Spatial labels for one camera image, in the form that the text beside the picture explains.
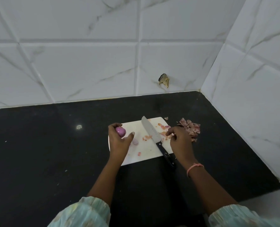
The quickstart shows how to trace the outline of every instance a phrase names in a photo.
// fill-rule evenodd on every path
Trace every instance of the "bracelet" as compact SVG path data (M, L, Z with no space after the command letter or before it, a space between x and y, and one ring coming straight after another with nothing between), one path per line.
M187 172L186 172L187 177L188 177L188 172L189 172L192 168L194 168L195 166L202 166L202 167L204 167L201 163L194 163L194 164L187 170Z

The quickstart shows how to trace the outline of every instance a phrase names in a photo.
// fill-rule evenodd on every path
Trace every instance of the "person's left hand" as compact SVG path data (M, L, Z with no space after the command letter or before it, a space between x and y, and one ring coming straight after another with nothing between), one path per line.
M108 126L109 147L110 147L109 161L115 164L119 164L119 166L121 166L121 164L123 163L127 155L130 143L131 141L133 141L135 133L132 132L127 137L121 139L115 130L117 126L122 126L122 124L113 123Z

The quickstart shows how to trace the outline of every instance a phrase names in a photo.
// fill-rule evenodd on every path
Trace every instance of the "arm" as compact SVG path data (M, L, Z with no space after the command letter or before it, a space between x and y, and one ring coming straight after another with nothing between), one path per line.
M87 194L87 196L100 198L109 206L111 206L113 198L116 175L126 157L129 145L134 138L134 132L132 132L128 137L121 139L115 130L117 126L122 126L122 124L114 123L108 126L110 145L109 160L99 175L94 186Z
M188 170L194 163L198 163L193 154L191 138L181 127L168 129L166 135L168 136L171 133L175 134L170 140L173 153L184 169ZM192 168L188 172L188 176L193 180L208 215L223 206L237 204L235 199L203 167Z

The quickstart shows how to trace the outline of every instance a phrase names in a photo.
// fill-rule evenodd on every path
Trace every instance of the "wall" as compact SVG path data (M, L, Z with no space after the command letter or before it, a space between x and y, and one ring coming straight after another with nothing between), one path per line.
M202 92L280 179L280 0L246 0ZM244 204L280 217L280 191Z
M0 108L199 90L244 1L0 0Z

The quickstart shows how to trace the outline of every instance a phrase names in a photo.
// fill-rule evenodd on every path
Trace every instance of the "forearm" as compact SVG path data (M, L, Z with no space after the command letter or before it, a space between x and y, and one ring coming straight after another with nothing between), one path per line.
M194 182L203 206L208 215L223 206L237 204L236 200L201 166L196 166L188 172Z
M111 206L119 168L120 164L109 160L87 196L100 198Z

